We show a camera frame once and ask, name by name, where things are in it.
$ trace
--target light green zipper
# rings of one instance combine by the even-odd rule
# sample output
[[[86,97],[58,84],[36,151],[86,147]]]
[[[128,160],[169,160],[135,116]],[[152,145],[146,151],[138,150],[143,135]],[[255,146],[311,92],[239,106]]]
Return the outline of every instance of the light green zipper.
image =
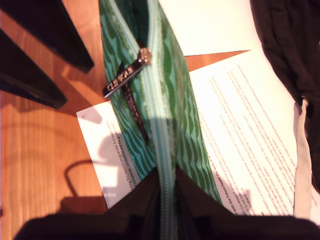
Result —
[[[126,21],[120,13],[114,0],[109,1],[114,14],[120,24],[126,39],[130,55],[134,58],[139,51],[139,46],[131,33]],[[164,81],[162,64],[162,25],[159,14],[159,5],[156,0],[147,0],[149,14],[149,29],[147,48],[152,54],[152,63],[141,71],[142,86],[145,94],[148,118],[151,127],[152,139],[156,152],[157,168],[161,188],[161,218],[160,239],[174,239],[176,235],[174,215],[174,182],[175,175],[172,168],[170,151],[170,138],[168,134],[168,112],[161,90]]]

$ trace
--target zipper slider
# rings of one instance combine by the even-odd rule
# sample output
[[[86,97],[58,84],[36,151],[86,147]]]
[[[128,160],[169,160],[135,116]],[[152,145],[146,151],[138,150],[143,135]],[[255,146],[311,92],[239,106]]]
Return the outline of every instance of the zipper slider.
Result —
[[[133,76],[140,72],[140,70],[147,65],[151,64],[152,55],[148,48],[140,48],[137,60],[131,63],[126,69],[108,83],[102,90],[104,98],[114,94],[118,89],[125,85]]]

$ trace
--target wooden surface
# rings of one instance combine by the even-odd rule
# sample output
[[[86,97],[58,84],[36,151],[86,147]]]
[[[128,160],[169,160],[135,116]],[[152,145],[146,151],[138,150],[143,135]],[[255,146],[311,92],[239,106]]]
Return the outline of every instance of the wooden surface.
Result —
[[[65,0],[95,66],[84,74],[61,60],[1,12],[1,28],[68,98],[59,110],[0,93],[1,239],[11,240],[28,220],[56,212],[107,210],[76,112],[102,103],[106,84],[98,1]],[[188,57],[191,70],[236,55]],[[74,196],[72,185],[77,193]]]

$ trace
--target paper sheet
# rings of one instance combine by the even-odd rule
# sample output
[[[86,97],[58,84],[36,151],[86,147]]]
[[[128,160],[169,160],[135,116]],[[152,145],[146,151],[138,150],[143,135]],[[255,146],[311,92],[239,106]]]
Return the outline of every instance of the paper sheet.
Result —
[[[238,215],[292,215],[299,112],[263,52],[190,72],[223,205]],[[312,192],[310,219],[320,224]]]
[[[239,215],[292,215],[299,112],[261,51],[190,73],[223,205]],[[110,102],[77,113],[110,208],[139,182]],[[310,218],[320,224],[313,190]]]
[[[79,111],[76,116],[106,204],[111,208],[140,183],[140,177],[110,102]]]
[[[249,0],[159,0],[185,56],[261,48]]]

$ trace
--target wavy pattern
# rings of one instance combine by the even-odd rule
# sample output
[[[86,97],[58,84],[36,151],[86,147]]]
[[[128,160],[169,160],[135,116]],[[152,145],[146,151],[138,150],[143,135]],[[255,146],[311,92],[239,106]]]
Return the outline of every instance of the wavy pattern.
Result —
[[[216,201],[221,202],[202,137],[186,60],[165,14],[161,7],[159,9],[163,55],[158,61],[161,61],[163,65],[164,82],[161,82],[160,85],[168,129],[157,131],[168,131],[172,165],[178,163],[199,187]],[[136,59],[136,53],[130,52],[129,45],[121,33],[117,18],[107,0],[99,0],[99,10],[104,65],[106,77],[110,81],[115,76],[121,61],[127,66]],[[143,124],[149,134],[148,147],[144,144],[121,91],[117,91],[111,97],[111,103],[134,166],[143,179],[157,161],[153,138],[150,135],[145,89],[142,86],[140,74],[132,81],[130,87]]]
[[[216,201],[221,202],[202,137],[189,71],[176,37],[161,11],[163,71],[173,127],[175,159],[183,170]]]
[[[124,39],[119,30],[119,23],[117,23],[117,18],[108,1],[99,1],[99,12],[104,67],[106,78],[108,81],[111,81],[115,77],[121,61],[123,61],[126,66],[129,65],[137,58],[137,52],[134,54],[131,53],[126,39]],[[144,94],[141,94],[141,92],[143,92],[141,77],[137,76],[130,87],[146,131],[150,133],[147,111],[144,106]],[[122,91],[117,91],[112,95],[110,100],[131,159],[140,178],[143,179],[156,165],[152,138],[149,136],[150,143],[148,147],[146,147]]]

